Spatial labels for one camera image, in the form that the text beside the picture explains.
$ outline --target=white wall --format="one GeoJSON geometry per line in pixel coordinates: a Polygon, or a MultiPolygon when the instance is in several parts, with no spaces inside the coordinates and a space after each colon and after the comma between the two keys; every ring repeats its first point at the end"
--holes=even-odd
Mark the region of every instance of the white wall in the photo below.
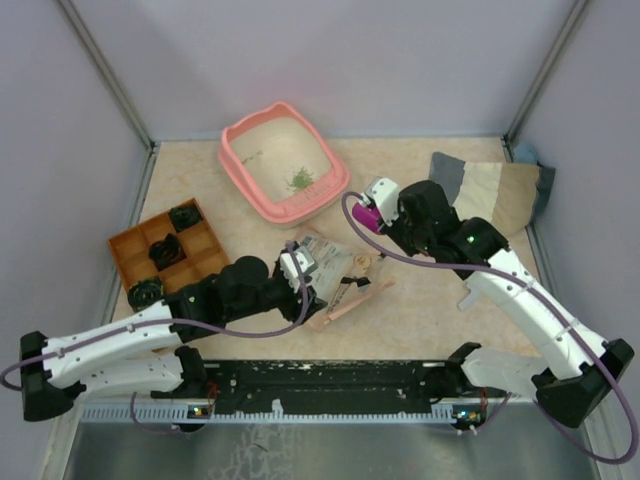
{"type": "Polygon", "coordinates": [[[75,0],[156,139],[275,100],[328,135],[501,135],[572,3],[75,0]]]}
{"type": "MultiPolygon", "coordinates": [[[[539,229],[562,299],[584,323],[611,339],[624,337],[636,352],[639,18],[637,0],[594,2],[523,134],[558,168],[539,229]]],[[[622,384],[640,411],[640,358],[622,384]]],[[[635,466],[640,474],[640,458],[635,466]]]]}
{"type": "MultiPolygon", "coordinates": [[[[96,321],[144,149],[50,0],[5,0],[0,15],[0,365],[19,338],[96,321]]],[[[48,423],[22,420],[0,391],[0,477],[30,480],[48,423]]]]}

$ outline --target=table surface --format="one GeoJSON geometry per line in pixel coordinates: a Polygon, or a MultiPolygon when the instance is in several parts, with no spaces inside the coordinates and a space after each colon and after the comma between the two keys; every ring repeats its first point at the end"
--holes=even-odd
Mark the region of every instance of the table surface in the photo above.
{"type": "MultiPolygon", "coordinates": [[[[356,191],[363,191],[376,176],[392,178],[400,186],[425,179],[436,151],[465,161],[505,161],[498,138],[330,139],[329,144],[351,170],[351,189],[356,191]]],[[[271,264],[296,230],[274,228],[258,215],[218,162],[218,146],[215,141],[162,143],[141,220],[195,197],[231,261],[255,255],[271,264]]],[[[339,202],[308,224],[334,240],[364,246],[345,221],[339,202]]],[[[509,241],[526,268],[536,274],[526,232],[509,241]]],[[[381,243],[392,246],[386,238],[381,243]]],[[[322,332],[298,328],[260,340],[214,335],[191,345],[207,359],[440,359],[468,341],[537,355],[528,339],[486,298],[460,312],[457,303],[467,290],[453,272],[427,271],[391,260],[384,271],[396,279],[395,286],[322,332]]],[[[121,289],[113,319],[132,313],[121,289]]],[[[232,322],[228,328],[259,332],[287,325],[278,311],[271,311],[232,322]]]]}

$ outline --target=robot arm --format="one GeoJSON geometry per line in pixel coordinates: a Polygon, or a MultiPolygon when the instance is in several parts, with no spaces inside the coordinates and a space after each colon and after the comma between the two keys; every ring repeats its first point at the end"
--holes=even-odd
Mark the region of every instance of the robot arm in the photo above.
{"type": "Polygon", "coordinates": [[[409,256],[424,253],[441,264],[478,266],[476,271],[454,268],[471,291],[461,307],[466,308],[480,293],[486,295],[542,356],[524,357],[465,344],[451,358],[469,384],[536,398],[549,415],[569,427],[579,426],[610,391],[591,358],[532,295],[533,290],[559,310],[614,378],[620,378],[630,363],[634,352],[624,340],[607,342],[582,325],[529,274],[493,226],[480,218],[461,221],[436,183],[422,181],[400,190],[388,178],[379,178],[352,213],[372,232],[389,236],[409,256]],[[522,285],[515,284],[513,277],[522,285]]]}
{"type": "MultiPolygon", "coordinates": [[[[315,270],[306,247],[296,245],[294,255],[305,277],[315,270]]],[[[151,392],[156,398],[192,396],[207,376],[198,351],[181,345],[213,332],[185,323],[195,320],[220,331],[233,320],[274,308],[294,321],[302,313],[301,296],[294,260],[283,250],[271,276],[259,258],[242,257],[220,274],[188,285],[123,320],[67,337],[29,333],[21,338],[20,359],[47,358],[21,368],[24,418],[53,418],[71,409],[75,400],[93,396],[134,391],[151,392]],[[180,348],[159,357],[130,358],[166,347],[180,348]]],[[[307,296],[303,321],[326,305],[312,287],[307,287],[307,296]]]]}

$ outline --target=pink plastic tray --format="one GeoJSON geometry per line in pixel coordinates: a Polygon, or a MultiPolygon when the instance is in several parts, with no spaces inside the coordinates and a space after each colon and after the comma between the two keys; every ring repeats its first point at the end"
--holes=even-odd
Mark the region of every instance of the pink plastic tray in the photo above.
{"type": "Polygon", "coordinates": [[[225,128],[218,159],[260,215],[281,227],[320,212],[351,179],[318,131],[283,102],[225,128]]]}

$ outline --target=beige towel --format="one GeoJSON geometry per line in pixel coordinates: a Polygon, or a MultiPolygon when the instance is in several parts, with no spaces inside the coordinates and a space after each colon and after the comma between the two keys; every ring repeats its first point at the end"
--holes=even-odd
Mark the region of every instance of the beige towel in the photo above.
{"type": "Polygon", "coordinates": [[[465,162],[440,152],[433,154],[429,171],[460,219],[484,218],[505,236],[542,212],[554,176],[555,169],[540,165],[465,162]]]}

